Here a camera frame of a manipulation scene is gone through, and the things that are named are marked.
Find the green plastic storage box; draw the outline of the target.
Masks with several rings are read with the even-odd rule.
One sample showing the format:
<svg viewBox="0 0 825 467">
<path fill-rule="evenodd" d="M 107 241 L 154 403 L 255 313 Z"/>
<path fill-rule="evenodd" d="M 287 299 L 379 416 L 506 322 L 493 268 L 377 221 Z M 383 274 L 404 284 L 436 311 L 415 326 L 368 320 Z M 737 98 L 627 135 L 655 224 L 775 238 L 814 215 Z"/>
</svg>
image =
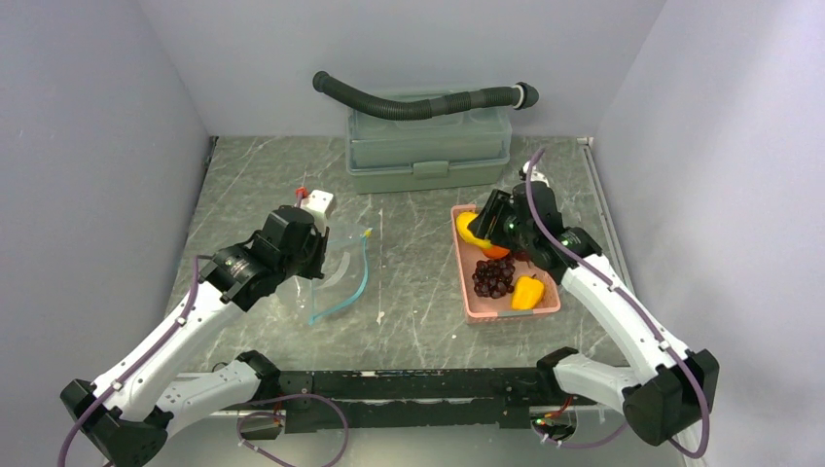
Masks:
<svg viewBox="0 0 825 467">
<path fill-rule="evenodd" d="M 515 87 L 385 94 L 413 103 L 451 100 L 450 112 L 426 120 L 386 120 L 348 111 L 345 168 L 360 195 L 440 190 L 496 182 L 510 162 L 507 109 L 521 102 Z"/>
</svg>

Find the yellow bell pepper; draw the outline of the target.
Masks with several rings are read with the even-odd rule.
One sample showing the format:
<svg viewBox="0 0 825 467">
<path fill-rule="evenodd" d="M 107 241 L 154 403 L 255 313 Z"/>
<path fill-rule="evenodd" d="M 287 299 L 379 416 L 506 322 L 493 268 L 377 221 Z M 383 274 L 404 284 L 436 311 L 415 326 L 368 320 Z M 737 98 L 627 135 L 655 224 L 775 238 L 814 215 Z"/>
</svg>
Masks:
<svg viewBox="0 0 825 467">
<path fill-rule="evenodd" d="M 511 293 L 512 310 L 532 310 L 538 306 L 545 294 L 544 283 L 535 276 L 520 276 Z"/>
</svg>

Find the pink perforated plastic basket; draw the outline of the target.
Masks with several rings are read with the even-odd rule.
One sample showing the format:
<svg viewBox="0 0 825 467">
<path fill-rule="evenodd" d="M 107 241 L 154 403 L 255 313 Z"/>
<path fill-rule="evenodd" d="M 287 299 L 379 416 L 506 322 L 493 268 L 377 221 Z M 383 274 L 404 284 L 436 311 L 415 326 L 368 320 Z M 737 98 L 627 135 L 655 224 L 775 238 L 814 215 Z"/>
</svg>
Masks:
<svg viewBox="0 0 825 467">
<path fill-rule="evenodd" d="M 469 233 L 474 204 L 450 211 L 463 309 L 469 323 L 538 318 L 560 311 L 550 276 L 521 254 L 493 246 Z"/>
</svg>

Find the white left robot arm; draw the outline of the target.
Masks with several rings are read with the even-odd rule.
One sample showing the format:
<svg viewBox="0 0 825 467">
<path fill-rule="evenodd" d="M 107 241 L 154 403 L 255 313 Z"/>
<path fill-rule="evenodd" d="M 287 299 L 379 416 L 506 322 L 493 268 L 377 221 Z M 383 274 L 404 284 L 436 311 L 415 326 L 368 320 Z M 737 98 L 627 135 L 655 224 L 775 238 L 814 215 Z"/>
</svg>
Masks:
<svg viewBox="0 0 825 467">
<path fill-rule="evenodd" d="M 60 399 L 74 419 L 58 454 L 78 433 L 112 466 L 143 466 L 183 428 L 225 407 L 271 406 L 280 370 L 262 353 L 239 354 L 223 370 L 184 383 L 186 361 L 258 300 L 293 276 L 320 278 L 334 210 L 331 198 L 273 210 L 245 240 L 198 255 L 189 292 L 127 357 L 92 381 L 72 380 Z"/>
</svg>

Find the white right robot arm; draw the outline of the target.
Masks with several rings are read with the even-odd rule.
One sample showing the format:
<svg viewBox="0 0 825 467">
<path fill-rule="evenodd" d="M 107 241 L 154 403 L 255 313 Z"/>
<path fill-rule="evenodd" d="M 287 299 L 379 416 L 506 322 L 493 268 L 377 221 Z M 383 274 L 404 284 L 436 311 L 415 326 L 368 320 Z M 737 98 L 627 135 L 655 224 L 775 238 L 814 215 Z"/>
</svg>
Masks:
<svg viewBox="0 0 825 467">
<path fill-rule="evenodd" d="M 693 351 L 652 316 L 592 236 L 564 225 L 546 183 L 492 190 L 469 230 L 525 254 L 588 310 L 627 361 L 619 368 L 571 347 L 551 352 L 536 364 L 542 400 L 558 404 L 569 395 L 583 396 L 622 413 L 627 426 L 651 446 L 669 442 L 688 457 L 704 455 L 718 360 L 708 350 Z"/>
</svg>

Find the orange fruit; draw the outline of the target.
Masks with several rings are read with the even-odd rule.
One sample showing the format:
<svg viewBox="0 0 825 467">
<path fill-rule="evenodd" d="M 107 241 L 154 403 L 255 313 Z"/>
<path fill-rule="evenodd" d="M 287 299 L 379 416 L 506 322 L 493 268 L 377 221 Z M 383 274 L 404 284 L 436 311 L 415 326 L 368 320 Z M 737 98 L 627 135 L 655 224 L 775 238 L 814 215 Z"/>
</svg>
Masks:
<svg viewBox="0 0 825 467">
<path fill-rule="evenodd" d="M 500 260 L 506 258 L 511 251 L 504 247 L 491 245 L 487 248 L 483 248 L 482 253 L 485 257 L 491 260 Z"/>
</svg>

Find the yellow mango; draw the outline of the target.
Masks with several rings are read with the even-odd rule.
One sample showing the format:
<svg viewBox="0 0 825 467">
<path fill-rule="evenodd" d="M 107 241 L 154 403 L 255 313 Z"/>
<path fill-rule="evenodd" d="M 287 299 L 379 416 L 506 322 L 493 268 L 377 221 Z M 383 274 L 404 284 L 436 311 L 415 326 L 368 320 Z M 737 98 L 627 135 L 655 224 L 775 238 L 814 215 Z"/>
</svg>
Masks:
<svg viewBox="0 0 825 467">
<path fill-rule="evenodd" d="M 467 244 L 486 250 L 492 247 L 488 239 L 475 236 L 469 229 L 470 223 L 478 217 L 474 211 L 462 211 L 455 218 L 455 228 L 458 236 Z"/>
</svg>

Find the clear zip top bag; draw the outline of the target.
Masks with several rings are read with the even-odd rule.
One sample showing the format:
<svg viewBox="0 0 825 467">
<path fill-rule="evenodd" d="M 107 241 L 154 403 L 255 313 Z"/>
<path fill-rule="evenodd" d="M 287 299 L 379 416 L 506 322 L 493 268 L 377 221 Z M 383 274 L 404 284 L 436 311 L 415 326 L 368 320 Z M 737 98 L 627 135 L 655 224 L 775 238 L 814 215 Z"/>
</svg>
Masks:
<svg viewBox="0 0 825 467">
<path fill-rule="evenodd" d="M 355 304 L 369 283 L 367 246 L 372 232 L 371 228 L 357 224 L 333 224 L 322 265 L 323 277 L 288 279 L 275 292 L 280 305 L 308 325 L 314 325 Z"/>
</svg>

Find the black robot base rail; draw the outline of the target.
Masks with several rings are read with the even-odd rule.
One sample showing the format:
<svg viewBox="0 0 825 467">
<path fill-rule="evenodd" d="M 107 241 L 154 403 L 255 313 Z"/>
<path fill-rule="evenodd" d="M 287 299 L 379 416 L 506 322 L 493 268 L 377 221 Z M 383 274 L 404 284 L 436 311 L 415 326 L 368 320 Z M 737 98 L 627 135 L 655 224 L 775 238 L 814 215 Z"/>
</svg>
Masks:
<svg viewBox="0 0 825 467">
<path fill-rule="evenodd" d="M 236 404 L 276 409 L 289 434 L 350 428 L 495 425 L 532 419 L 591 400 L 570 396 L 533 368 L 286 371 L 279 386 Z"/>
</svg>

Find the dark red grape bunch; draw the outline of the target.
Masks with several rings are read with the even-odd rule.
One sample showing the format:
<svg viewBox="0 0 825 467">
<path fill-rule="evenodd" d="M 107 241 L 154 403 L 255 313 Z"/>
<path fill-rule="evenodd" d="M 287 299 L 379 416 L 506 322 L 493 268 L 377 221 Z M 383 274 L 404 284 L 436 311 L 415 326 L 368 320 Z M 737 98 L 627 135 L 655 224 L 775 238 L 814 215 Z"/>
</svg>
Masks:
<svg viewBox="0 0 825 467">
<path fill-rule="evenodd" d="M 514 290 L 515 264 L 511 257 L 477 261 L 471 275 L 473 290 L 478 297 L 500 299 Z"/>
</svg>

